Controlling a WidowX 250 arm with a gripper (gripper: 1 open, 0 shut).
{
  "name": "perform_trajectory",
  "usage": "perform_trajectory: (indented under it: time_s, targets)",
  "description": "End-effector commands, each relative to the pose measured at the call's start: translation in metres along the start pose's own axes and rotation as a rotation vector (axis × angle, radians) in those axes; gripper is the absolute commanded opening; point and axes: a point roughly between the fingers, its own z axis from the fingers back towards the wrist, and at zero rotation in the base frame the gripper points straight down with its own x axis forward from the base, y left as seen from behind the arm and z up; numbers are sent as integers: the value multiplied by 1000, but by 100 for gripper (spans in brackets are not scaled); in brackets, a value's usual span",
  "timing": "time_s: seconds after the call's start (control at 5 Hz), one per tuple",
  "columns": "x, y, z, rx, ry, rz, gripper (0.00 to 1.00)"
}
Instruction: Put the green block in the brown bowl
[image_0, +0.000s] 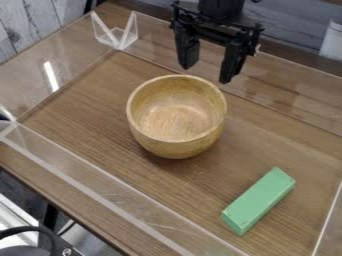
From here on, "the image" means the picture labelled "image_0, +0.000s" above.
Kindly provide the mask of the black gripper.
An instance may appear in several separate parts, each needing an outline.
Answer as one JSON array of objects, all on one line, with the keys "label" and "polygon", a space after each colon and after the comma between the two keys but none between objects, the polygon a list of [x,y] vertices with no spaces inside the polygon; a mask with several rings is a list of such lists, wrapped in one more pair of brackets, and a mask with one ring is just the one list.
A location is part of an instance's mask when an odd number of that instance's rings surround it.
[{"label": "black gripper", "polygon": [[199,60],[199,40],[221,46],[225,52],[219,82],[229,83],[239,74],[245,54],[255,54],[264,31],[260,22],[243,14],[244,0],[173,0],[171,28],[179,65],[188,70]]}]

